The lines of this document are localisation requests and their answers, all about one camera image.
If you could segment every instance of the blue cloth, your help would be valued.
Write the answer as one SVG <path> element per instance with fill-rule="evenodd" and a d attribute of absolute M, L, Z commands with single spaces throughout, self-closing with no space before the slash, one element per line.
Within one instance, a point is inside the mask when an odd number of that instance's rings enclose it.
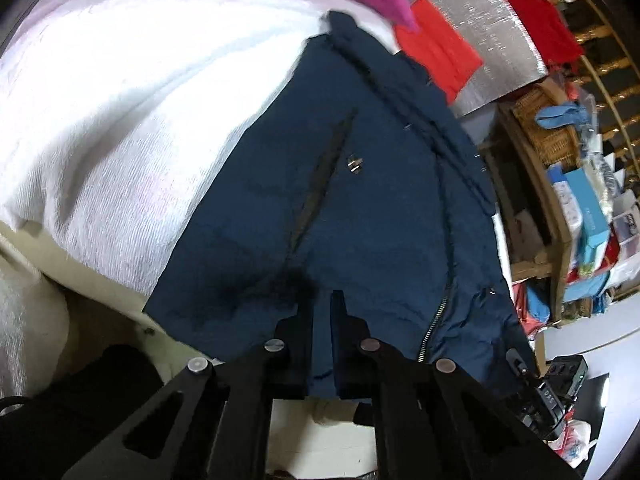
<path fill-rule="evenodd" d="M 542 110 L 536 114 L 538 126 L 546 130 L 560 128 L 568 124 L 580 126 L 582 124 L 588 124 L 590 120 L 591 118 L 586 108 L 572 101 L 567 101 L 563 105 L 542 108 Z"/>
<path fill-rule="evenodd" d="M 328 21 L 331 32 L 308 41 L 226 160 L 145 311 L 174 338 L 229 360 L 312 303 L 310 392 L 335 397 L 333 290 L 373 337 L 416 358 L 453 284 L 428 359 L 449 357 L 509 395 L 518 384 L 506 351 L 535 361 L 500 270 L 481 159 L 423 67 L 392 56 L 346 14 Z M 319 168 L 336 153 L 301 230 Z M 357 174 L 352 156 L 362 160 Z"/>
<path fill-rule="evenodd" d="M 593 314 L 604 314 L 607 311 L 607 295 L 602 291 L 593 298 Z"/>
<path fill-rule="evenodd" d="M 603 272 L 587 280 L 578 280 L 577 282 L 567 285 L 564 290 L 564 302 L 599 296 L 608 279 L 609 273 Z"/>
<path fill-rule="evenodd" d="M 541 323 L 546 323 L 551 317 L 548 304 L 541 300 L 538 293 L 530 286 L 527 286 L 527 310 L 535 320 Z"/>

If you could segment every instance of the reflective foil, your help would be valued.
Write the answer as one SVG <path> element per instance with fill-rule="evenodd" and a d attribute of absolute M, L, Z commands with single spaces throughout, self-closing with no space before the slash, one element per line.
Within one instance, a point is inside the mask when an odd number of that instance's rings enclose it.
<path fill-rule="evenodd" d="M 457 116 L 546 75 L 538 50 L 507 0 L 430 1 L 484 60 L 451 107 Z"/>

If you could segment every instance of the red fabric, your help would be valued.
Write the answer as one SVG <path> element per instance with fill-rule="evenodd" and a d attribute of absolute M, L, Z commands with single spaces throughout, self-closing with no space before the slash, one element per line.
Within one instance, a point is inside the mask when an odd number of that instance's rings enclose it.
<path fill-rule="evenodd" d="M 429 0 L 416 0 L 411 10 L 418 30 L 396 25 L 398 45 L 428 70 L 450 104 L 482 66 L 482 59 Z"/>
<path fill-rule="evenodd" d="M 527 283 L 516 283 L 513 285 L 514 305 L 518 313 L 518 319 L 527 337 L 535 335 L 545 324 L 538 321 L 529 313 L 529 302 L 527 301 Z"/>
<path fill-rule="evenodd" d="M 609 241 L 607 243 L 607 249 L 605 250 L 604 258 L 602 259 L 600 267 L 593 273 L 594 276 L 599 276 L 604 272 L 610 271 L 618 262 L 618 256 L 620 255 L 620 244 L 618 243 L 618 237 L 613 231 L 613 227 L 610 227 L 609 231 L 610 234 Z M 571 272 L 569 272 L 569 275 L 566 277 L 566 284 L 569 285 L 571 283 L 577 282 L 578 280 L 580 280 L 580 277 L 578 276 L 578 269 L 576 267 Z"/>
<path fill-rule="evenodd" d="M 508 0 L 547 66 L 575 62 L 584 50 L 546 0 Z"/>

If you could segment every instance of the wicker basket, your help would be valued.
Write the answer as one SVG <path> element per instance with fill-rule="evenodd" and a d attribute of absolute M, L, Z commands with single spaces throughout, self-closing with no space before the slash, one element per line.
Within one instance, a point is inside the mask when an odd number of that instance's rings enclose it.
<path fill-rule="evenodd" d="M 516 102 L 513 115 L 520 122 L 545 167 L 562 162 L 563 169 L 571 171 L 580 166 L 580 147 L 575 128 L 563 126 L 545 130 L 536 123 L 536 113 L 539 110 L 565 101 L 567 99 L 564 91 L 553 80 L 546 79 Z"/>

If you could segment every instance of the metal zipper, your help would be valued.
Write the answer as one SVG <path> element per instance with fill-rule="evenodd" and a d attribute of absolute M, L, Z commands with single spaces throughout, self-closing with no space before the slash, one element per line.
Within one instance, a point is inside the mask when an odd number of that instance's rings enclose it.
<path fill-rule="evenodd" d="M 427 357 L 427 345 L 429 344 L 429 338 L 431 337 L 431 333 L 436 329 L 442 314 L 447 309 L 447 305 L 449 304 L 450 294 L 451 294 L 451 285 L 452 283 L 447 283 L 445 288 L 444 296 L 442 297 L 442 301 L 440 302 L 440 306 L 436 311 L 436 315 L 433 316 L 429 328 L 427 332 L 424 333 L 424 338 L 422 338 L 422 344 L 420 345 L 420 352 L 418 353 L 418 362 L 421 363 Z"/>
<path fill-rule="evenodd" d="M 442 300 L 440 301 L 440 306 L 438 307 L 435 316 L 429 323 L 429 327 L 427 332 L 424 333 L 424 337 L 422 338 L 422 343 L 420 344 L 420 351 L 418 352 L 418 362 L 421 363 L 427 358 L 427 349 L 429 345 L 429 339 L 433 332 L 437 329 L 438 323 L 440 322 L 440 318 L 445 313 L 447 307 L 449 306 L 451 299 L 451 290 L 453 288 L 454 283 L 454 263 L 453 263 L 453 241 L 451 239 L 451 222 L 449 219 L 449 210 L 447 208 L 447 195 L 446 190 L 444 189 L 444 178 L 442 176 L 442 162 L 440 160 L 440 156 L 438 152 L 435 150 L 435 158 L 436 158 L 436 167 L 438 171 L 438 191 L 440 194 L 440 204 L 442 206 L 442 224 L 444 226 L 444 234 L 445 234 L 445 243 L 446 243 L 446 253 L 447 253 L 447 285 L 444 288 L 444 295 Z"/>

